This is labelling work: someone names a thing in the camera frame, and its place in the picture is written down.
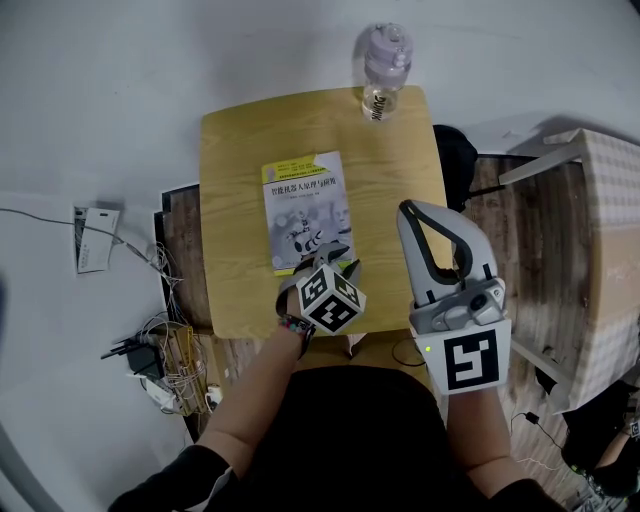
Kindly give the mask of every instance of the book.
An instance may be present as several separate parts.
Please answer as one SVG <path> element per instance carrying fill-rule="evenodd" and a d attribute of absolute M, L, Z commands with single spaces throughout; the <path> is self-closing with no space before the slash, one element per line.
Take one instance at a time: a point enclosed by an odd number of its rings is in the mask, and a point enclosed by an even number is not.
<path fill-rule="evenodd" d="M 263 165 L 262 185 L 276 275 L 293 274 L 326 242 L 349 247 L 338 259 L 341 266 L 355 259 L 339 151 Z"/>

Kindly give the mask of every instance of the wooden table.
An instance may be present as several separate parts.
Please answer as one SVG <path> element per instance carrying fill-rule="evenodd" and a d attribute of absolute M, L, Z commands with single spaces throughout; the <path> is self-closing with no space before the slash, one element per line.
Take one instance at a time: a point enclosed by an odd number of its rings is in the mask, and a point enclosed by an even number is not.
<path fill-rule="evenodd" d="M 268 162 L 339 150 L 351 209 L 359 288 L 367 310 L 347 333 L 408 327 L 412 300 L 396 210 L 403 199 L 445 205 L 431 117 L 419 87 L 401 91 L 389 121 L 366 121 L 359 89 L 272 98 L 204 116 L 200 203 L 213 328 L 221 338 L 264 339 L 275 325 L 281 278 L 273 275 L 260 168 Z M 427 238 L 440 266 L 451 247 Z"/>

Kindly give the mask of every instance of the black shirt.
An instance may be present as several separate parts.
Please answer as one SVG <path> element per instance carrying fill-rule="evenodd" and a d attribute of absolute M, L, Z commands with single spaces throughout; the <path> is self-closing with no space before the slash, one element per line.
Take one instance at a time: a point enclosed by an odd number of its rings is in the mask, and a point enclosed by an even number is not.
<path fill-rule="evenodd" d="M 433 395 L 412 377 L 381 368 L 295 373 L 247 475 L 241 481 L 227 475 L 211 496 L 226 470 L 211 450 L 187 448 L 110 510 L 183 510 L 206 500 L 207 511 L 268 505 L 562 510 L 532 480 L 487 501 L 454 463 Z"/>

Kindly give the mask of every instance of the white wall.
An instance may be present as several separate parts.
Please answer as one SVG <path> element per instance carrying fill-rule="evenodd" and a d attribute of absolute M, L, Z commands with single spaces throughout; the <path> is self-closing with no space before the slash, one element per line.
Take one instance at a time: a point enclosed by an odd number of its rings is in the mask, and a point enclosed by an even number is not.
<path fill-rule="evenodd" d="M 0 0 L 0 206 L 117 201 L 121 234 L 151 239 L 159 193 L 198 180 L 203 114 L 360 83 L 355 41 L 386 20 L 414 36 L 434 122 L 481 152 L 576 119 L 640 140 L 627 0 Z M 161 309 L 159 280 L 122 247 L 76 278 L 61 226 L 0 213 L 0 240 L 0 423 L 63 508 L 104 509 L 182 442 L 124 360 L 98 360 Z"/>
<path fill-rule="evenodd" d="M 70 220 L 67 201 L 0 193 L 0 206 Z M 65 511 L 104 511 L 119 493 L 170 462 L 184 444 L 111 343 L 162 310 L 157 274 L 122 247 L 106 273 L 77 277 L 73 228 L 0 212 L 0 425 Z M 129 209 L 120 235 L 144 248 L 148 211 Z"/>
<path fill-rule="evenodd" d="M 573 118 L 640 140 L 627 0 L 4 0 L 5 190 L 158 205 L 198 179 L 203 114 L 351 85 L 354 42 L 395 20 L 432 116 L 481 152 Z"/>

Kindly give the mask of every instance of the robot illustration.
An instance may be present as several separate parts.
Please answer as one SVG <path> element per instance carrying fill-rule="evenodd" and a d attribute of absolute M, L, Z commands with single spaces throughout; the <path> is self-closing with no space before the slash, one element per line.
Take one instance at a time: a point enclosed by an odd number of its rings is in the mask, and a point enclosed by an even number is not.
<path fill-rule="evenodd" d="M 300 254 L 300 260 L 302 260 L 305 256 L 318 249 L 322 244 L 322 235 L 324 233 L 321 229 L 318 229 L 318 221 L 309 219 L 309 211 L 306 208 L 297 208 L 294 215 L 297 218 L 297 222 L 293 225 L 293 230 L 287 235 L 287 240 L 293 240 L 293 246 Z"/>

